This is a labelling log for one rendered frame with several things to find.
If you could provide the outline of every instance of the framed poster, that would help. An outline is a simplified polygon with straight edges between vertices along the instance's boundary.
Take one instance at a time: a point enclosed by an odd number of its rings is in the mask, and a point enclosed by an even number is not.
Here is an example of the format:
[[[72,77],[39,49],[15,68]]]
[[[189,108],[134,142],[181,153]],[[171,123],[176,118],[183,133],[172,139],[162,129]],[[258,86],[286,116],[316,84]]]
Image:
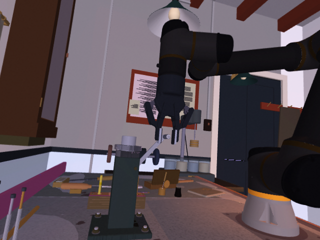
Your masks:
[[[131,82],[126,112],[126,122],[149,125],[145,112],[145,102],[151,102],[156,97],[158,74],[132,69]],[[184,102],[189,108],[198,109],[199,81],[185,79]],[[157,120],[158,111],[153,106],[154,119]],[[162,126],[172,128],[171,118],[166,116]],[[194,125],[188,125],[187,129],[197,129]]]

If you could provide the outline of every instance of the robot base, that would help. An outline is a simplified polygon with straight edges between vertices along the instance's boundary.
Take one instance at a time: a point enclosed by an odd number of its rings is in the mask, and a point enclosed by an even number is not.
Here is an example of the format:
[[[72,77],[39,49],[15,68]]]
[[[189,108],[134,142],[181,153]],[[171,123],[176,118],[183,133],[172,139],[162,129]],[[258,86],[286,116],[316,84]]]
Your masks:
[[[109,215],[101,215],[100,218],[92,216],[89,228],[88,240],[131,240],[131,239],[151,239],[152,233],[150,228],[148,232],[142,232],[144,225],[147,221],[144,215],[137,217],[134,216],[134,226],[132,228],[111,228],[108,229]],[[100,232],[93,234],[92,231],[95,227],[99,227]]]
[[[300,234],[290,200],[270,200],[248,193],[242,221],[267,234],[281,237],[296,237]]]

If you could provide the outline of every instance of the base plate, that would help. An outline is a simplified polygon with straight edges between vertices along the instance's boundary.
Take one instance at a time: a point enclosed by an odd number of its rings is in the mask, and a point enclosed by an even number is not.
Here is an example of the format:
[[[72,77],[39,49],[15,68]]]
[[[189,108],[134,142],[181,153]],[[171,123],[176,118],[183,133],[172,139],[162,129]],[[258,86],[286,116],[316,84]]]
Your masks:
[[[89,228],[88,240],[131,240],[131,239],[151,239],[152,233],[149,229],[148,232],[142,232],[144,225],[147,225],[145,216],[134,216],[134,224],[132,228],[111,228],[108,229],[109,215],[101,215],[100,218],[92,216]],[[93,234],[92,230],[99,227],[100,233]]]

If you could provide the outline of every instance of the wooden cabinet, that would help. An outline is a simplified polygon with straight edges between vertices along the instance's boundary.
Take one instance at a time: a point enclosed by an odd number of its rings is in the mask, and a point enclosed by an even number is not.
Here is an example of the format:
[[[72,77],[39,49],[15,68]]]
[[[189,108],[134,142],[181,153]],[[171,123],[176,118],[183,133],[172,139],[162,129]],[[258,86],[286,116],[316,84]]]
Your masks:
[[[12,144],[6,136],[56,138],[75,1],[15,1],[0,74],[0,144]]]

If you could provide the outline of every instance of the red ceiling beam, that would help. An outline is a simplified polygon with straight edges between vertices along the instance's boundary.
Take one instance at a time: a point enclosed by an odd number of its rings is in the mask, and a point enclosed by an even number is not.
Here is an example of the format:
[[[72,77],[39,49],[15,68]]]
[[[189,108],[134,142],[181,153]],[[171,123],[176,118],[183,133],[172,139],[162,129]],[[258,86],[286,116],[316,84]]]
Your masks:
[[[278,19],[278,31],[286,32],[320,11],[320,0],[305,0]]]
[[[240,21],[245,21],[267,1],[268,0],[244,0],[236,8],[236,19]]]
[[[198,9],[204,0],[190,0],[190,7]]]

